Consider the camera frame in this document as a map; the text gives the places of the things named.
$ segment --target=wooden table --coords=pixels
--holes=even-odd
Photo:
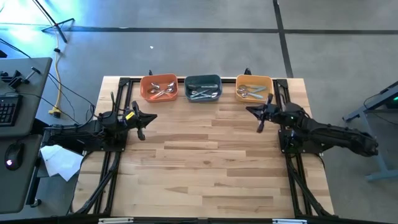
[[[111,109],[110,94],[116,94],[119,78],[104,77],[97,113]],[[287,80],[291,101],[311,114],[304,80]],[[255,117],[235,100],[234,84],[223,84],[220,100],[213,103],[189,103],[183,85],[178,87],[176,101],[151,104],[141,98],[139,83],[134,84],[132,100],[142,112],[158,117],[144,130],[145,141],[138,140],[136,131],[129,132],[112,216],[294,217],[286,163],[277,140],[279,125],[267,122],[258,134]],[[103,152],[94,152],[83,163],[75,210],[98,185],[103,157]],[[302,157],[308,188],[333,213],[321,161],[312,154]]]

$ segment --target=concrete floor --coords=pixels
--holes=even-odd
[[[286,29],[398,28],[398,2],[393,0],[280,0],[279,5]],[[74,17],[75,26],[277,28],[272,0],[58,0],[44,6],[58,21]],[[47,23],[28,0],[6,1],[0,22]],[[17,27],[0,31],[0,37],[32,57],[54,56],[53,33]],[[255,74],[286,77],[278,34],[66,32],[66,35],[68,45],[60,42],[64,53],[58,66],[62,83],[94,103],[103,76],[146,75],[149,69],[154,73],[215,73],[235,77],[249,67]],[[286,39],[294,77],[305,79],[312,114],[319,122],[343,125],[343,115],[397,81],[396,35],[289,34]],[[0,45],[0,49],[9,58],[24,57],[5,45]],[[65,93],[75,107],[76,119],[84,121],[88,105]],[[50,81],[44,98],[55,101],[56,88]],[[67,119],[50,117],[49,109],[51,106],[42,102],[37,117],[50,124],[70,123]],[[72,113],[64,99],[62,110]],[[388,118],[398,121],[396,117]],[[370,120],[389,167],[398,168],[394,136],[397,126],[371,116]],[[351,125],[360,128],[356,122]],[[324,160],[337,215],[398,223],[398,179],[367,182],[364,176],[377,171],[375,160],[346,149],[331,149]],[[68,183],[59,177],[47,178],[39,186],[41,206],[0,215],[0,220],[64,215],[75,182],[76,177]]]

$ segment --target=gray desk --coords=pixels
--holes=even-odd
[[[25,144],[23,162],[18,170],[8,170],[4,164],[4,154],[8,146],[18,139]],[[20,212],[24,202],[33,168],[39,154],[42,136],[35,134],[24,138],[3,139],[0,143],[0,214]]]
[[[22,73],[22,76],[26,77],[32,71],[32,69],[30,69],[31,67],[37,68],[41,72],[41,75],[37,73],[34,74],[29,79],[29,84],[21,84],[17,90],[21,93],[31,93],[42,96],[51,63],[51,58],[1,59],[0,70],[7,72],[9,76],[13,76],[15,70],[18,70]],[[10,91],[12,90],[7,86],[7,83],[0,81],[0,94],[5,94]],[[0,137],[18,137],[30,133],[35,121],[40,98],[32,95],[22,96],[22,104],[15,125],[13,127],[0,128]]]

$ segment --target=yellow cable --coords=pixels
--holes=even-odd
[[[52,29],[54,30],[55,36],[57,38],[57,48],[59,47],[59,39],[58,39],[58,34],[57,34],[57,30],[54,28],[54,25],[51,23],[50,19],[47,17],[47,15],[43,12],[43,10],[40,8],[40,6],[37,5],[37,3],[32,0],[32,2],[40,9],[40,11],[42,12],[42,14],[45,16],[45,18],[49,21],[50,26],[52,27]],[[55,73],[57,74],[57,79],[58,79],[58,96],[57,96],[57,101],[55,102],[55,108],[53,108],[51,111],[54,111],[54,109],[58,110],[57,108],[59,108],[59,102],[60,102],[60,98],[61,98],[61,78],[60,78],[60,74],[58,72],[58,52],[55,53]]]

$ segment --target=yellow label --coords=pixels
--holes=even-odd
[[[132,116],[134,116],[134,112],[130,112],[127,116],[126,116],[126,120],[130,119]]]

